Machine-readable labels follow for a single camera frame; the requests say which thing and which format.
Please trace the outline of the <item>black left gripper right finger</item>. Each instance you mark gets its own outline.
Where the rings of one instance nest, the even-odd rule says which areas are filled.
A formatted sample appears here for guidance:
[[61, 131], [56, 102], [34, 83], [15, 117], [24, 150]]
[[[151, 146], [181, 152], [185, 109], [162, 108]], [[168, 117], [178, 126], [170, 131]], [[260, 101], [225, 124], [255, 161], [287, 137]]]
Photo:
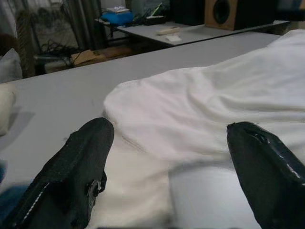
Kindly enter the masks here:
[[251, 122], [227, 126], [240, 186], [263, 229], [305, 227], [305, 166], [273, 133]]

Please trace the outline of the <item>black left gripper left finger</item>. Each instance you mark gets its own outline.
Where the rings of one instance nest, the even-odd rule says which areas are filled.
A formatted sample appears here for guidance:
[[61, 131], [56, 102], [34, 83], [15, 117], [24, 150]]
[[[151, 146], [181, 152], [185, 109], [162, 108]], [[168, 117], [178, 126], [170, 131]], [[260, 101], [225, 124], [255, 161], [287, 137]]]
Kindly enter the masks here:
[[1, 228], [87, 227], [96, 198], [105, 190], [104, 169], [113, 140], [113, 125], [103, 117], [72, 133], [0, 222]]

